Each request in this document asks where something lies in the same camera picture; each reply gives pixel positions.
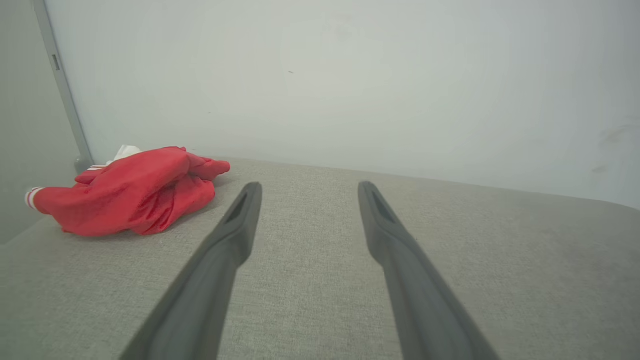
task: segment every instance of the striped cuff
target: striped cuff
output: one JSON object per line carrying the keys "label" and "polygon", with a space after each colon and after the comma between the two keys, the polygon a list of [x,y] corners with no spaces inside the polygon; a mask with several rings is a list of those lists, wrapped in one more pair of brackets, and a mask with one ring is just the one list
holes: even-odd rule
{"label": "striped cuff", "polygon": [[86,169],[86,171],[93,171],[93,170],[102,170],[103,168],[106,168],[107,165],[94,165],[88,169]]}
{"label": "striped cuff", "polygon": [[24,196],[24,202],[31,209],[37,210],[35,204],[33,203],[33,199],[36,197],[36,194],[42,189],[44,188],[33,188],[30,192],[27,193],[27,195]]}

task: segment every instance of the gray door frame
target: gray door frame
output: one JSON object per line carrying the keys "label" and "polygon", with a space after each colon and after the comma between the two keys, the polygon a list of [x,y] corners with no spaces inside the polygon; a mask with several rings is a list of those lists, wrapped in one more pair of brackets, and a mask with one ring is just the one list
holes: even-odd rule
{"label": "gray door frame", "polygon": [[40,25],[40,32],[42,33],[44,46],[47,49],[47,54],[49,56],[49,63],[51,64],[51,69],[53,70],[54,77],[56,78],[60,97],[62,98],[62,103],[65,106],[69,124],[71,125],[71,131],[74,134],[78,151],[80,152],[80,156],[76,159],[76,163],[74,164],[76,172],[80,174],[95,163],[91,157],[89,145],[84,137],[82,124],[80,123],[80,118],[78,117],[76,110],[76,104],[74,103],[74,99],[71,95],[71,89],[69,88],[63,61],[60,57],[60,53],[58,52],[56,39],[53,35],[53,28],[51,27],[51,21],[49,20],[47,5],[45,4],[45,0],[32,1],[33,8],[36,11],[36,16],[38,17],[38,24]]}

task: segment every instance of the textured upholstery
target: textured upholstery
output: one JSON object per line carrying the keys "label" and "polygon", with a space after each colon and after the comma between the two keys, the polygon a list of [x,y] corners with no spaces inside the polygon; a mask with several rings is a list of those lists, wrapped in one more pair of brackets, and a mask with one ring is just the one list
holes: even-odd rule
{"label": "textured upholstery", "polygon": [[503,359],[640,359],[640,211],[593,200],[229,159],[167,232],[82,238],[51,218],[0,247],[2,359],[112,359],[240,189],[260,181],[222,359],[398,359],[357,184],[374,182]]}

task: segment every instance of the white wall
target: white wall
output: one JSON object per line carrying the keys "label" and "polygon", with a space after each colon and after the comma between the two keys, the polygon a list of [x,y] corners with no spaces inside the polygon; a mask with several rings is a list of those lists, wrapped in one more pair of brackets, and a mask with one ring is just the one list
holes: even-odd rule
{"label": "white wall", "polygon": [[92,154],[123,143],[640,208],[637,0],[51,0]]}
{"label": "white wall", "polygon": [[0,1],[0,243],[43,215],[35,186],[72,186],[79,153],[30,0]]}

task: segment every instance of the red jacket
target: red jacket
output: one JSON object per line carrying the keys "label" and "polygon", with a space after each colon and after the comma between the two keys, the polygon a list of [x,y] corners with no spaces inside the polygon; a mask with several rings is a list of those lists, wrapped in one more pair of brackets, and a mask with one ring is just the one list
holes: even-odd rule
{"label": "red jacket", "polygon": [[34,188],[26,201],[69,233],[103,236],[131,229],[156,234],[213,200],[211,181],[229,169],[226,161],[165,147],[91,167],[73,188]]}

